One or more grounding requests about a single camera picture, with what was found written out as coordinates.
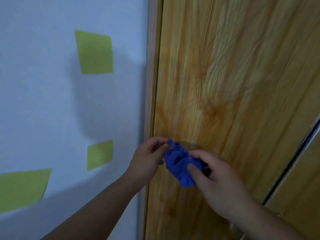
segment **blue rag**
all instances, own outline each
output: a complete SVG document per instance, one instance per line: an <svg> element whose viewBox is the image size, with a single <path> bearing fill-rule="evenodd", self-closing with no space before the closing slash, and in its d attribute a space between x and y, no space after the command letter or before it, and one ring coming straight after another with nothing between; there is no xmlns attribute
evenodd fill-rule
<svg viewBox="0 0 320 240"><path fill-rule="evenodd" d="M203 163L200 160L191 157L179 143L174 143L172 140L169 140L169 144L173 148L166 150L163 156L167 169L179 181L183 188L188 188L190 185L196 185L188 174L186 166L188 163L192 163L204 173L205 168L203 167Z"/></svg>

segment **right hand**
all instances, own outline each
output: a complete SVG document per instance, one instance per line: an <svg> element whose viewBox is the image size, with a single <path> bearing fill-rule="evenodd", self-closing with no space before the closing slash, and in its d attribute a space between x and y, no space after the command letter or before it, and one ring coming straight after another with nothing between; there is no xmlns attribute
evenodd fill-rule
<svg viewBox="0 0 320 240"><path fill-rule="evenodd" d="M193 164L186 167L206 202L217 214L237 224L245 220L253 207L259 205L237 172L226 161L204 150L190 151L189 154L200 158L212 171L210 176L206 177Z"/></svg>

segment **finger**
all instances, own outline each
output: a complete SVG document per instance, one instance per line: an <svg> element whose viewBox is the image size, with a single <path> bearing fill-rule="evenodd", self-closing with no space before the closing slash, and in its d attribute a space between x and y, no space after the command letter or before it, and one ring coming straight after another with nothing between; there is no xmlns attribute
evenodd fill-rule
<svg viewBox="0 0 320 240"><path fill-rule="evenodd" d="M146 142L144 142L141 147L143 150L152 151L152 149L157 145L163 145L165 143L168 143L169 139L164 137L151 137Z"/></svg>
<svg viewBox="0 0 320 240"><path fill-rule="evenodd" d="M194 158L200 158L211 170L213 170L217 163L221 161L219 157L200 149L189 151L189 155Z"/></svg>
<svg viewBox="0 0 320 240"><path fill-rule="evenodd" d="M186 169L199 189L203 190L209 179L192 163L189 163Z"/></svg>
<svg viewBox="0 0 320 240"><path fill-rule="evenodd" d="M152 153L156 159L161 160L163 158L163 154L165 153L165 151L169 149L169 145L168 144L163 144L162 146L160 146L154 153Z"/></svg>

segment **green sticky note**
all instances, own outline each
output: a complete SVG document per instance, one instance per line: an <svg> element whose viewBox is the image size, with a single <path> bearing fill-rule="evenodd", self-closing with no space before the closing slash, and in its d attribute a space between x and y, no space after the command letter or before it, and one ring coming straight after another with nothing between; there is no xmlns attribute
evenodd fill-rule
<svg viewBox="0 0 320 240"><path fill-rule="evenodd" d="M112 140L88 146L87 171L111 162Z"/></svg>
<svg viewBox="0 0 320 240"><path fill-rule="evenodd" d="M113 73L111 37L74 31L82 74Z"/></svg>
<svg viewBox="0 0 320 240"><path fill-rule="evenodd" d="M0 213L39 201L50 174L51 169L0 174Z"/></svg>

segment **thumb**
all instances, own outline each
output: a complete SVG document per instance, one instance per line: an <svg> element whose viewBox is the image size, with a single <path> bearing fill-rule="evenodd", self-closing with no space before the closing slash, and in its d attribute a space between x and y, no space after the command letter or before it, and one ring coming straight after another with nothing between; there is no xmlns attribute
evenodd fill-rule
<svg viewBox="0 0 320 240"><path fill-rule="evenodd" d="M154 155L154 157L156 159L162 159L163 158L163 154L165 153L165 151L169 149L169 145L168 144L163 144L162 146L160 146L154 153L152 153Z"/></svg>
<svg viewBox="0 0 320 240"><path fill-rule="evenodd" d="M198 188L203 189L209 179L192 163L189 163L186 169Z"/></svg>

